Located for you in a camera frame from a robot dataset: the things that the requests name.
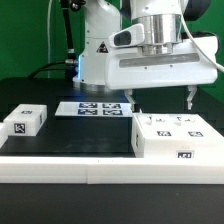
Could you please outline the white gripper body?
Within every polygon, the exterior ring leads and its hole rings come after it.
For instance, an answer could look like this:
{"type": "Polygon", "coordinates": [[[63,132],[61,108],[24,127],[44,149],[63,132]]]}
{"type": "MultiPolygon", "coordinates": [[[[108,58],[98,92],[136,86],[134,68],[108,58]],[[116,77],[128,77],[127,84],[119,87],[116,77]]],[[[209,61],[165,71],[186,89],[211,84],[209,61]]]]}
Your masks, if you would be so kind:
{"type": "Polygon", "coordinates": [[[105,83],[110,89],[140,89],[214,83],[217,69],[190,39],[171,54],[143,56],[140,47],[112,50],[106,58],[105,83]]]}

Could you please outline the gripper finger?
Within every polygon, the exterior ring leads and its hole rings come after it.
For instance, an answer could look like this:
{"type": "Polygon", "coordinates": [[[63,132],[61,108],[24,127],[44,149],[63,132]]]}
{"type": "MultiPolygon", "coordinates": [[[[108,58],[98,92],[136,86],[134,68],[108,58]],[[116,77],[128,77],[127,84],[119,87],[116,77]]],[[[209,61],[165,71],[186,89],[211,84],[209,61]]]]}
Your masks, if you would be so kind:
{"type": "Polygon", "coordinates": [[[192,100],[196,94],[196,86],[195,85],[188,86],[188,91],[189,95],[187,97],[187,109],[191,110],[193,106],[192,100]]]}
{"type": "Polygon", "coordinates": [[[132,89],[127,89],[127,90],[124,90],[124,93],[125,93],[125,97],[127,98],[128,102],[131,104],[131,110],[132,112],[137,112],[137,104],[132,96],[132,89]]]}

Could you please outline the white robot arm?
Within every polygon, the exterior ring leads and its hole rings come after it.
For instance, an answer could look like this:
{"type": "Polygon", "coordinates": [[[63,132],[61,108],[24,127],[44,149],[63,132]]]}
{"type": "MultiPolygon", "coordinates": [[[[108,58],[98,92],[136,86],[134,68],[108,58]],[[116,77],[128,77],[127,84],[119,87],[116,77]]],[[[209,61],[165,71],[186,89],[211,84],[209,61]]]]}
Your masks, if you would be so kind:
{"type": "Polygon", "coordinates": [[[116,9],[105,0],[69,0],[72,10],[85,8],[85,48],[73,56],[79,86],[123,90],[186,86],[217,79],[218,39],[193,37],[188,12],[204,12],[206,2],[192,0],[122,0],[116,9]]]}

